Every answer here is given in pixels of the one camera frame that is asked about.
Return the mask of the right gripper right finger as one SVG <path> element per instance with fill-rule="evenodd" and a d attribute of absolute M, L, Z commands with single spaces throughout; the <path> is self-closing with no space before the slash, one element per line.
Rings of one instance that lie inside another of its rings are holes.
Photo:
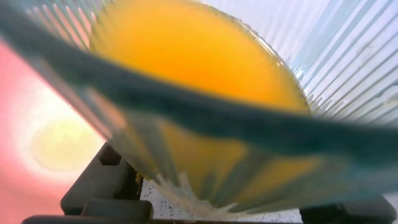
<path fill-rule="evenodd" d="M 381 195 L 299 209 L 305 224 L 392 224 L 397 219 L 395 208 Z"/>

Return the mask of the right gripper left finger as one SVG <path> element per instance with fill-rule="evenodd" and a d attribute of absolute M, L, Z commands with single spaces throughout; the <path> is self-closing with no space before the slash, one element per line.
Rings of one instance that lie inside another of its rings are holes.
<path fill-rule="evenodd" d="M 143 178 L 104 144 L 60 201 L 65 215 L 151 216 L 152 204 L 141 200 Z"/>

